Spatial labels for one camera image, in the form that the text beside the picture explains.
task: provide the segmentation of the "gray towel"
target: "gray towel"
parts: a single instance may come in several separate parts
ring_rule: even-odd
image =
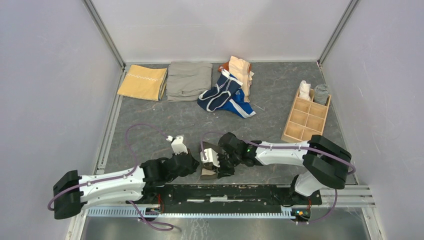
[[[195,101],[212,86],[212,63],[171,62],[168,67],[166,96],[170,102]]]

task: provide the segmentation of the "yellow towel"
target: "yellow towel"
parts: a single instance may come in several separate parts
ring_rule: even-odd
[[[166,68],[151,69],[131,65],[118,94],[136,99],[159,101],[164,95],[166,75]]]

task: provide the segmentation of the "wooden box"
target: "wooden box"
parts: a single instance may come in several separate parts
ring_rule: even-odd
[[[288,143],[309,141],[312,135],[322,135],[329,112],[331,95],[328,95],[325,105],[313,102],[313,89],[309,91],[311,101],[298,96],[299,89],[297,89],[287,123],[281,136],[281,140]]]

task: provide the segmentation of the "navy blue garment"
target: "navy blue garment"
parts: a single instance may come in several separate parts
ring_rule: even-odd
[[[242,118],[256,114],[248,102],[244,102],[243,83],[227,70],[222,69],[218,82],[210,90],[204,91],[197,99],[197,104],[208,112],[223,109]]]

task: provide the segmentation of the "white wall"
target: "white wall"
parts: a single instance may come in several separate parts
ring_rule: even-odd
[[[390,240],[423,239],[424,1],[363,0],[323,63]]]
[[[1,1],[0,239],[64,239],[47,203],[91,173],[119,72],[82,1]]]
[[[126,62],[317,60],[349,0],[93,0]]]

